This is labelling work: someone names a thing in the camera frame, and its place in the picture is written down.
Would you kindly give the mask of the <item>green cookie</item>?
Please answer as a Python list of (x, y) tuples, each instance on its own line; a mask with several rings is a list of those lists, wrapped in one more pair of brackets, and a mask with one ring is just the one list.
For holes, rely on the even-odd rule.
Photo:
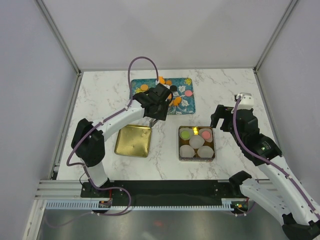
[(186, 130), (182, 131), (180, 133), (180, 137), (184, 140), (189, 140), (190, 139), (190, 133)]

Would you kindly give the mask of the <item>metal tongs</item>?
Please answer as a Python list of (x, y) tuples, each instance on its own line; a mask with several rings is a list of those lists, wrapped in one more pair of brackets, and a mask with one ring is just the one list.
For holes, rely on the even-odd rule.
[(158, 121), (158, 119), (151, 118), (149, 121), (149, 127), (153, 128)]

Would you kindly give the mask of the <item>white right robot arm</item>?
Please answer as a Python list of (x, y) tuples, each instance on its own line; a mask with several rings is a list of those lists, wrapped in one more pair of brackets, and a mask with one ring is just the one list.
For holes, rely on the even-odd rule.
[(252, 106), (227, 107), (219, 104), (210, 116), (212, 128), (223, 120), (220, 129), (231, 133), (243, 155), (258, 167), (279, 191), (276, 196), (253, 177), (240, 171), (229, 178), (233, 197), (253, 200), (269, 212), (290, 240), (313, 240), (320, 235), (320, 205), (307, 193), (290, 170), (280, 148), (260, 132)]

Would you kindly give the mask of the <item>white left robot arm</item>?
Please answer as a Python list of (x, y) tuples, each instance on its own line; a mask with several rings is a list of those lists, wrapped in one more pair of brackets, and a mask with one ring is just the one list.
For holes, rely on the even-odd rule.
[(72, 152), (67, 159), (67, 166), (75, 154), (81, 159), (85, 174), (92, 182), (92, 192), (98, 197), (105, 197), (110, 190), (109, 178), (104, 170), (105, 142), (126, 125), (148, 117), (155, 121), (165, 121), (173, 100), (176, 86), (157, 84), (145, 92), (130, 95), (128, 105), (109, 114), (105, 118), (89, 121), (86, 118), (77, 124), (71, 141)]

